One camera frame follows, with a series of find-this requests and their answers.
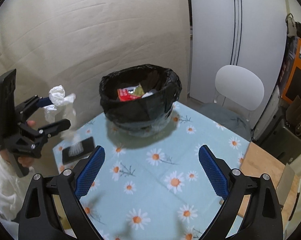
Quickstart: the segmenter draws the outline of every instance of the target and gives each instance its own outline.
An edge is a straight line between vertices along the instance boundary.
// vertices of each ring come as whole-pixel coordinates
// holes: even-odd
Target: white wardrobe
[[[217,71],[225,65],[247,68],[265,88],[261,105],[250,115],[254,127],[273,92],[284,56],[285,0],[192,0],[192,14],[190,96],[213,102]],[[228,99],[224,106],[243,111]]]

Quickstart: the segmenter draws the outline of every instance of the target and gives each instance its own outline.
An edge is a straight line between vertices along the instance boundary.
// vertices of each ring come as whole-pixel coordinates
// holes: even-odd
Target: beige backdrop
[[[102,112],[102,76],[145,63],[173,69],[186,101],[188,0],[5,0],[0,8],[0,75],[17,69],[17,104],[63,85],[77,96],[81,126]],[[45,123],[42,110],[32,119]],[[58,140],[43,149],[38,172],[57,173]]]

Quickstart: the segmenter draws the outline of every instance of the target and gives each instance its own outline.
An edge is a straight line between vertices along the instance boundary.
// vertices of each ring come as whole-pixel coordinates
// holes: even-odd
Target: black trash bag
[[[145,93],[153,89],[157,92],[132,101],[119,100],[118,89],[139,84]],[[102,78],[99,85],[101,106],[106,117],[118,128],[142,137],[164,128],[181,89],[180,79],[173,70],[151,64],[110,73]]]

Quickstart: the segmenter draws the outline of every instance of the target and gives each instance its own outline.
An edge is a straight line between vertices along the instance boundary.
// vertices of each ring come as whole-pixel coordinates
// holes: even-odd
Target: silver screw
[[[232,173],[233,173],[235,176],[239,176],[239,175],[240,175],[240,170],[234,169],[234,170],[232,171]]]
[[[264,178],[265,180],[269,180],[269,179],[270,179],[270,177],[269,177],[268,174],[263,174],[263,178]]]
[[[72,170],[70,170],[70,169],[63,171],[63,175],[65,175],[65,176],[69,176],[71,173],[72,173]]]
[[[40,177],[41,177],[40,174],[35,174],[34,177],[33,177],[33,179],[38,180]]]

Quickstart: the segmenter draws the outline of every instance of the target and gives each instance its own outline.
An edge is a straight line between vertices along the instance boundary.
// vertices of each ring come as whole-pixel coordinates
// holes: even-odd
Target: white tissue paper
[[[63,112],[63,119],[70,120],[70,128],[61,133],[61,137],[69,141],[73,140],[75,135],[76,112],[73,108],[75,98],[75,94],[65,96],[65,90],[61,85],[53,87],[49,91],[49,99],[52,101],[53,105],[44,107],[44,114],[47,122],[55,122],[55,116],[60,112]]]

